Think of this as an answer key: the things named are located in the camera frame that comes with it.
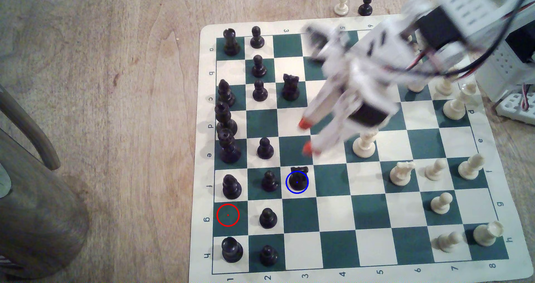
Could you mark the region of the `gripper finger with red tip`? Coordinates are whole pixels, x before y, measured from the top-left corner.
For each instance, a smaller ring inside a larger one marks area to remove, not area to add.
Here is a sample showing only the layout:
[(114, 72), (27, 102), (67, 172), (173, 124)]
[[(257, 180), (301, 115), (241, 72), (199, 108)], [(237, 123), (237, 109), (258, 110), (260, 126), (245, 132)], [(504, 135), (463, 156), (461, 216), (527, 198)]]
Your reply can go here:
[(334, 74), (330, 76), (317, 96), (305, 109), (299, 129), (311, 129), (318, 125), (328, 114), (332, 114), (332, 120), (323, 129), (354, 129), (348, 116), (348, 108), (354, 107), (355, 97), (350, 94), (351, 77), (348, 74)]
[(358, 133), (359, 126), (350, 118), (349, 112), (304, 112), (302, 130), (318, 125), (325, 117), (331, 115), (331, 121), (314, 137), (304, 144), (302, 153), (306, 156), (321, 155), (334, 145), (344, 142)]

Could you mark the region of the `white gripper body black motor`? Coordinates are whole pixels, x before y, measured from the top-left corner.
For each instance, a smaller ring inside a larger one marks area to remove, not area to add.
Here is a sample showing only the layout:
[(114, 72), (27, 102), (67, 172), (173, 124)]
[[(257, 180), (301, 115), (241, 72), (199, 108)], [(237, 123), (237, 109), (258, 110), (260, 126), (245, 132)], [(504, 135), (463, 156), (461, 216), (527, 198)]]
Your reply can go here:
[(354, 51), (344, 54), (344, 67), (337, 73), (340, 97), (334, 107), (334, 118), (355, 130), (384, 127), (398, 111), (398, 104), (388, 97), (390, 82), (384, 72)]

